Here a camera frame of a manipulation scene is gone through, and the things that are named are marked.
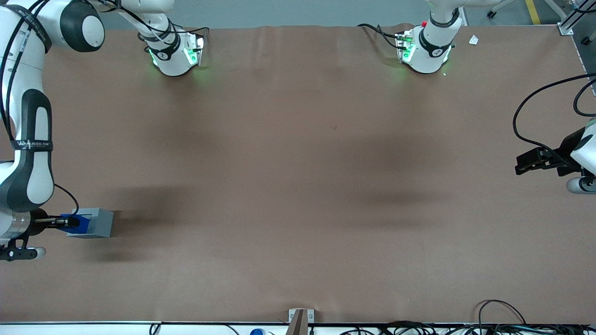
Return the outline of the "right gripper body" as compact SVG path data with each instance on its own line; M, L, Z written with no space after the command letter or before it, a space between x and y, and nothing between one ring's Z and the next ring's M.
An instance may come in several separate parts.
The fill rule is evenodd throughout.
M28 235L30 237L42 233L45 229L53 225L58 216L49 215L43 209L35 209L29 212L30 224L28 226Z

